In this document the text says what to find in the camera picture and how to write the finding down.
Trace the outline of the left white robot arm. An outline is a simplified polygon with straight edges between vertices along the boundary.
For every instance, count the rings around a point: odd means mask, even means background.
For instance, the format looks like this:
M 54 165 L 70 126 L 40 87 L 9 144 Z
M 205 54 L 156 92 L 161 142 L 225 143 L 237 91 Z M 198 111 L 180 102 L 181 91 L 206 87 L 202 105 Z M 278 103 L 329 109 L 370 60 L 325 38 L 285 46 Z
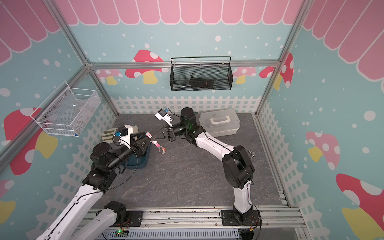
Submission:
M 97 144 L 91 154 L 94 168 L 83 180 L 78 192 L 54 222 L 40 235 L 39 240 L 94 240 L 113 225 L 128 222 L 126 205 L 111 201 L 80 230 L 78 225 L 92 206 L 109 190 L 118 176 L 117 169 L 131 156 L 140 158 L 147 153 L 150 143 L 145 133 L 117 136 L 117 149 L 108 143 Z

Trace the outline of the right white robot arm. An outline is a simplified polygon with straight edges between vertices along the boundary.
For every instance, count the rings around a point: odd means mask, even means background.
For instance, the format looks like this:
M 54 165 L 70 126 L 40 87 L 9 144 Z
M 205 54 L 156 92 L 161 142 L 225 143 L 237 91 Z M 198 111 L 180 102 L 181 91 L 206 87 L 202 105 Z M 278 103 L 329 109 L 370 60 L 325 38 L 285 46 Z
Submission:
M 156 146 L 159 146 L 159 140 L 173 142 L 178 136 L 184 136 L 190 144 L 206 150 L 221 160 L 226 180 L 234 189 L 233 210 L 235 218 L 239 223 L 247 221 L 254 211 L 250 187 L 253 184 L 255 168 L 249 152 L 241 145 L 234 147 L 213 137 L 198 124 L 192 108 L 186 107 L 181 110 L 178 115 L 180 119 L 178 123 L 173 122 L 172 115 L 169 109 L 160 109 L 155 117 L 166 122 L 167 125 L 153 135 L 147 132 L 146 136 Z

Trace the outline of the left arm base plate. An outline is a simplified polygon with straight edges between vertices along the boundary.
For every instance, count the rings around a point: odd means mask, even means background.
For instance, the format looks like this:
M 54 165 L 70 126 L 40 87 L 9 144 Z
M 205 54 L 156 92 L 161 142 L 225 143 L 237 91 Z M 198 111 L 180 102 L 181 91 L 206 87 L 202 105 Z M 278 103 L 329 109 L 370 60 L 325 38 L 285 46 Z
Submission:
M 143 211 L 126 211 L 123 214 L 123 222 L 119 224 L 121 228 L 140 227 L 143 220 Z

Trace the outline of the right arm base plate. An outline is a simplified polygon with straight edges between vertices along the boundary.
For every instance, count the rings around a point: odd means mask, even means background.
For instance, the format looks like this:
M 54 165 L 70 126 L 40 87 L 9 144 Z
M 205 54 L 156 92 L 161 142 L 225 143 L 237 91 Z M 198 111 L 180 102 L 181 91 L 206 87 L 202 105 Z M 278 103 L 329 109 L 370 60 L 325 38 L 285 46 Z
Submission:
M 253 208 L 244 214 L 235 210 L 221 210 L 219 217 L 223 226 L 259 227 L 263 225 L 260 211 Z

